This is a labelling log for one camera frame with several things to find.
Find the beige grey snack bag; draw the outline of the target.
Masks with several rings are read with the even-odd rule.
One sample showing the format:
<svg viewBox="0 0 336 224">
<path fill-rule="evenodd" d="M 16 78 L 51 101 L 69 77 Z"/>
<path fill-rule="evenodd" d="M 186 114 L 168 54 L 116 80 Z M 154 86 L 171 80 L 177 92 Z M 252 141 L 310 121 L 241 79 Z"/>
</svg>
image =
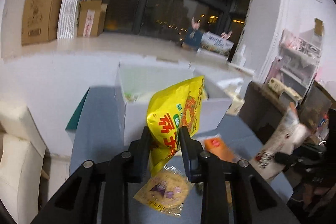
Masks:
<svg viewBox="0 0 336 224">
<path fill-rule="evenodd" d="M 266 182 L 271 182 L 285 168 L 275 161 L 276 153 L 291 155 L 310 135 L 310 130 L 299 121 L 295 105 L 291 102 L 275 132 L 249 163 Z"/>
</svg>

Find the orange snack bag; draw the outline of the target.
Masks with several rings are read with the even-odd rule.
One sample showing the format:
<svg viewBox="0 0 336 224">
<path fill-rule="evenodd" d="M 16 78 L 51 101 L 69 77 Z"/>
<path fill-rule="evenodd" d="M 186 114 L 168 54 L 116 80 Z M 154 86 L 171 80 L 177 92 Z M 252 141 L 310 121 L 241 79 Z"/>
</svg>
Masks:
<svg viewBox="0 0 336 224">
<path fill-rule="evenodd" d="M 212 137 L 204 140 L 205 150 L 216 155 L 222 161 L 236 162 L 234 152 L 224 143 L 220 137 Z"/>
</svg>

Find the yellow noodle snack bag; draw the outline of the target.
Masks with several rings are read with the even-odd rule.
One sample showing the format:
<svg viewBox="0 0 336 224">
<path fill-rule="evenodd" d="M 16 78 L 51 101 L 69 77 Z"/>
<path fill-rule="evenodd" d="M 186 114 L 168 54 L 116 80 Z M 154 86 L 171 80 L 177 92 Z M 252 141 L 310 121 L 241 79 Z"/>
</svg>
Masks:
<svg viewBox="0 0 336 224">
<path fill-rule="evenodd" d="M 190 136 L 199 130 L 205 78 L 194 77 L 156 92 L 147 108 L 150 145 L 150 173 L 155 176 L 179 150 L 179 130 Z"/>
</svg>

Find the cream sofa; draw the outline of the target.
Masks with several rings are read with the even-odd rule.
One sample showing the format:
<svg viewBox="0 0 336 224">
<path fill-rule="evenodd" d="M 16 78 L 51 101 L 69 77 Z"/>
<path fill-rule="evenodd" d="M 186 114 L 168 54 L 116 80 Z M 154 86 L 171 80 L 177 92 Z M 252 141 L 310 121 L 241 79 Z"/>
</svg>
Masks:
<svg viewBox="0 0 336 224">
<path fill-rule="evenodd" d="M 39 212 L 45 151 L 29 108 L 1 102 L 1 201 L 16 223 L 31 223 Z"/>
</svg>

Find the round cracker pack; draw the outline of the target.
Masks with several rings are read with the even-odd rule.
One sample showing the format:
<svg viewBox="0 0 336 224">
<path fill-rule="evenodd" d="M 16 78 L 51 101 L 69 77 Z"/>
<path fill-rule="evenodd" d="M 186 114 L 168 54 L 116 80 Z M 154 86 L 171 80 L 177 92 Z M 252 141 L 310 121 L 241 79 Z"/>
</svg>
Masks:
<svg viewBox="0 0 336 224">
<path fill-rule="evenodd" d="M 174 166 L 164 166 L 134 195 L 134 199 L 162 214 L 180 217 L 193 184 Z"/>
</svg>

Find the cream tissue pack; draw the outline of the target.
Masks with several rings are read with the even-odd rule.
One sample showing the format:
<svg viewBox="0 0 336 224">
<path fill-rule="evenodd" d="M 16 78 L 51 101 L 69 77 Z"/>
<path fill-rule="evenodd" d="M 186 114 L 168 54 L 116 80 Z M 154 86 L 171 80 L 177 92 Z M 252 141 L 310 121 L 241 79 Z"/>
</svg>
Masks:
<svg viewBox="0 0 336 224">
<path fill-rule="evenodd" d="M 245 100 L 240 96 L 243 87 L 243 80 L 233 79 L 224 89 L 225 93 L 232 99 L 231 105 L 226 114 L 230 116 L 237 116 L 242 109 Z"/>
</svg>

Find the clear drawer organizer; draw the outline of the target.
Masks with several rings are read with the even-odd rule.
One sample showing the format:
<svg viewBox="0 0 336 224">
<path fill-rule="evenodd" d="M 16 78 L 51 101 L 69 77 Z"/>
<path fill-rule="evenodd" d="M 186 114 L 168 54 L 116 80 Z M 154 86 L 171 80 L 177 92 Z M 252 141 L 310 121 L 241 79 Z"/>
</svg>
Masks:
<svg viewBox="0 0 336 224">
<path fill-rule="evenodd" d="M 307 32 L 307 40 L 284 29 L 279 42 L 282 58 L 283 83 L 304 97 L 316 75 L 322 55 L 323 36 L 314 30 Z"/>
</svg>

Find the white storage box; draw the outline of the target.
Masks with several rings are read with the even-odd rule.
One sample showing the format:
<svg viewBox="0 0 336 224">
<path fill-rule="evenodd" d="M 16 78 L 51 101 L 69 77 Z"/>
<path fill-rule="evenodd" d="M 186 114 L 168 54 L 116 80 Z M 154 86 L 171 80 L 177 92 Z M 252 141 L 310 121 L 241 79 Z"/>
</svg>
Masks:
<svg viewBox="0 0 336 224">
<path fill-rule="evenodd" d="M 120 62 L 116 84 L 124 145 L 146 126 L 166 138 L 183 124 L 192 134 L 214 130 L 232 102 L 205 73 L 178 64 Z"/>
</svg>

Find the printed landscape carton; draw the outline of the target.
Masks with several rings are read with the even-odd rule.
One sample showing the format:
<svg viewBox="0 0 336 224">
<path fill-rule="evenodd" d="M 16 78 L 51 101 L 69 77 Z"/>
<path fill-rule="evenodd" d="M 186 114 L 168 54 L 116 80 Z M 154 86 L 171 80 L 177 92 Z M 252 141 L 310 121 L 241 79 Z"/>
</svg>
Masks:
<svg viewBox="0 0 336 224">
<path fill-rule="evenodd" d="M 211 32 L 189 29 L 182 41 L 182 47 L 192 51 L 203 49 L 228 57 L 234 46 L 234 43 L 228 40 L 230 36 L 231 32 L 218 36 Z"/>
</svg>

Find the small cardboard box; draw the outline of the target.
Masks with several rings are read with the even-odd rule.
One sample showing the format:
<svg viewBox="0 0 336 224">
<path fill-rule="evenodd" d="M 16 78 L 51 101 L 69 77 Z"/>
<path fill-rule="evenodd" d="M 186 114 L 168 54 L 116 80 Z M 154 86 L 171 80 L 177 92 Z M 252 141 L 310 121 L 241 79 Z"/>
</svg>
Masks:
<svg viewBox="0 0 336 224">
<path fill-rule="evenodd" d="M 103 32 L 107 6 L 102 0 L 81 2 L 77 29 L 78 37 L 97 37 Z"/>
</svg>

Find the large cardboard box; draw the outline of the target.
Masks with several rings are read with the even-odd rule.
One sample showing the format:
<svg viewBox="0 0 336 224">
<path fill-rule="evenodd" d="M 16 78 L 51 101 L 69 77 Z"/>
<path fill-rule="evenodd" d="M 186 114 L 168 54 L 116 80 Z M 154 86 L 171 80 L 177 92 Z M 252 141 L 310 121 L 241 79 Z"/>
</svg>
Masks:
<svg viewBox="0 0 336 224">
<path fill-rule="evenodd" d="M 25 0 L 21 38 L 23 46 L 56 39 L 61 4 L 62 0 Z"/>
</svg>

